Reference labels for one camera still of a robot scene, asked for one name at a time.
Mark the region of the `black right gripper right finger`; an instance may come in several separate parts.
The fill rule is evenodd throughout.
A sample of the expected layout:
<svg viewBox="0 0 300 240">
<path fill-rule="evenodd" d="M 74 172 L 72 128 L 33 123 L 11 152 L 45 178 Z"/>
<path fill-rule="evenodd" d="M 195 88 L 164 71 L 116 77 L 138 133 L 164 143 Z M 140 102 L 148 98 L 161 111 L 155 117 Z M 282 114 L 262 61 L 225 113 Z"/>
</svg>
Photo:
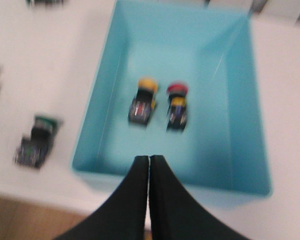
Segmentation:
<svg viewBox="0 0 300 240">
<path fill-rule="evenodd" d="M 162 155 L 150 157 L 149 211 L 154 240 L 245 240 L 203 208 Z"/>
</svg>

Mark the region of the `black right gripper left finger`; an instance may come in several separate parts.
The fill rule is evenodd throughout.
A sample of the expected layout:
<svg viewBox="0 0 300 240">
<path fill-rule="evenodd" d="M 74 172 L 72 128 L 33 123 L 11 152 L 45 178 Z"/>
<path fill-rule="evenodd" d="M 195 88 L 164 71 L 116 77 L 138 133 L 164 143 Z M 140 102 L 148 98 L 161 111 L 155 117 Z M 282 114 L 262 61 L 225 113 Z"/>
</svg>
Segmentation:
<svg viewBox="0 0 300 240">
<path fill-rule="evenodd" d="M 149 157 L 137 156 L 120 185 L 90 216 L 56 240 L 142 240 L 148 202 Z"/>
</svg>

